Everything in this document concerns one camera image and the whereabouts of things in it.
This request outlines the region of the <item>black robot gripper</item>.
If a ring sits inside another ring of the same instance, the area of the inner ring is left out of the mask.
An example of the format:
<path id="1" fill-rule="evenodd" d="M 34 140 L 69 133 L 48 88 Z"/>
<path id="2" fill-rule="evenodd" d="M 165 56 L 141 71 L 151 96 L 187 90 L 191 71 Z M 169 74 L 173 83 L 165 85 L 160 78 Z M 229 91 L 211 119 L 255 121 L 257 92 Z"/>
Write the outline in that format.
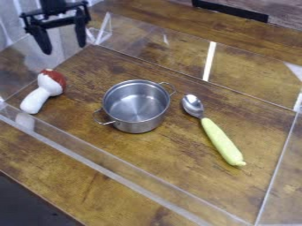
<path id="1" fill-rule="evenodd" d="M 34 41 L 41 51 L 49 55 L 52 53 L 52 44 L 45 31 L 48 28 L 66 26 L 73 23 L 73 18 L 64 18 L 46 22 L 50 16 L 58 16 L 68 11 L 80 10 L 74 13 L 74 34 L 78 47 L 85 46 L 85 23 L 90 20 L 88 11 L 88 2 L 68 3 L 65 0 L 38 0 L 40 8 L 20 14 L 24 21 L 24 30 L 34 37 Z"/>

